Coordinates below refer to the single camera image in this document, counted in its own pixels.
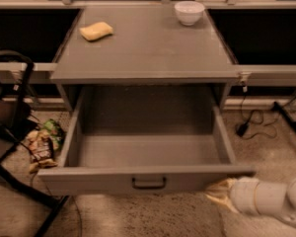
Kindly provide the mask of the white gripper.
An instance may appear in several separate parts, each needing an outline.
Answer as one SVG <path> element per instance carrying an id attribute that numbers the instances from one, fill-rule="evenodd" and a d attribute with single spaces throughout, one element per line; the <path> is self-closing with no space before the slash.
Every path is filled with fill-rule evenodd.
<path id="1" fill-rule="evenodd" d="M 234 213 L 239 211 L 243 214 L 259 215 L 255 203 L 255 192 L 258 184 L 259 180 L 255 178 L 243 177 L 239 180 L 229 178 L 208 185 L 205 191 L 209 195 L 206 197 Z M 230 198 L 226 196 L 214 197 L 227 195 L 229 191 Z"/>

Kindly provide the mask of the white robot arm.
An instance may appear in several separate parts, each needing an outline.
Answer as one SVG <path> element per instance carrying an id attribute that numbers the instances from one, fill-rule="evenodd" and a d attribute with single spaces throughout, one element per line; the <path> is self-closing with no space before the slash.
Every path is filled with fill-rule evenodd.
<path id="1" fill-rule="evenodd" d="M 273 217 L 296 228 L 296 178 L 289 184 L 229 178 L 209 185 L 205 195 L 235 213 Z"/>

